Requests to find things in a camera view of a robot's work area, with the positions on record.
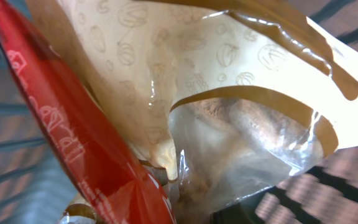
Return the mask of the red snack stick packet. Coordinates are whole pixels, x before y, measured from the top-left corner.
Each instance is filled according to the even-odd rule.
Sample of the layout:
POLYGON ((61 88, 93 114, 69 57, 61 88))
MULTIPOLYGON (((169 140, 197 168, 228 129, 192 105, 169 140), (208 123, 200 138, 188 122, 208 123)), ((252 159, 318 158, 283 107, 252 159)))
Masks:
POLYGON ((61 223, 175 223, 159 182, 135 158, 65 61, 0 0, 0 49, 65 172, 83 196, 61 223))

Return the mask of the beige dog bone treat bag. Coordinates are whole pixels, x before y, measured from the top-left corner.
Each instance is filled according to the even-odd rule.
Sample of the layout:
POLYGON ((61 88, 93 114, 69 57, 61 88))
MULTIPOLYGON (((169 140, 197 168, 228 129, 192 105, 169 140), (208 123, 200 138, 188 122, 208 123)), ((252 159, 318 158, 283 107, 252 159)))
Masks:
POLYGON ((358 52, 286 1, 28 0, 180 223, 358 146, 358 52))

